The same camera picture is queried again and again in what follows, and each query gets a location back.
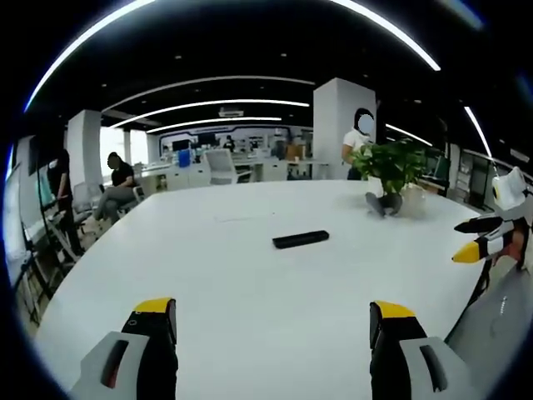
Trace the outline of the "person's right hand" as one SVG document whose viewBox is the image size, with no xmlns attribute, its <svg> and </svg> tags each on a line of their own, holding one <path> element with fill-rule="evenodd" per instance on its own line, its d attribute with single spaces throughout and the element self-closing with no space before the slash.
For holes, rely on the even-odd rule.
<svg viewBox="0 0 533 400">
<path fill-rule="evenodd" d="M 531 227 L 525 219 L 514 223 L 512 233 L 504 235 L 504 247 L 500 250 L 491 262 L 495 266 L 498 260 L 504 256 L 510 257 L 516 261 L 516 269 L 523 270 L 526 268 L 526 249 L 531 235 Z"/>
</svg>

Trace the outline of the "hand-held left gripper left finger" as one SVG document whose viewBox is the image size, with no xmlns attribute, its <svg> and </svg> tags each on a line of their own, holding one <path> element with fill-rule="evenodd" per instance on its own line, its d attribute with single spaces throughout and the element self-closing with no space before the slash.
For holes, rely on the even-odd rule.
<svg viewBox="0 0 533 400">
<path fill-rule="evenodd" d="M 176 300 L 138 304 L 119 332 L 108 333 L 80 364 L 71 399 L 174 399 L 178 358 Z"/>
</svg>

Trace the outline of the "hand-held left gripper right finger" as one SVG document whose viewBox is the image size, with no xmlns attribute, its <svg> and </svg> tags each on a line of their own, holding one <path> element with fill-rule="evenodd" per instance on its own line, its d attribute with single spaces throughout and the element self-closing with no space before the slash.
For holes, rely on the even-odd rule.
<svg viewBox="0 0 533 400">
<path fill-rule="evenodd" d="M 477 399 L 464 361 L 399 304 L 370 303 L 373 399 Z"/>
</svg>

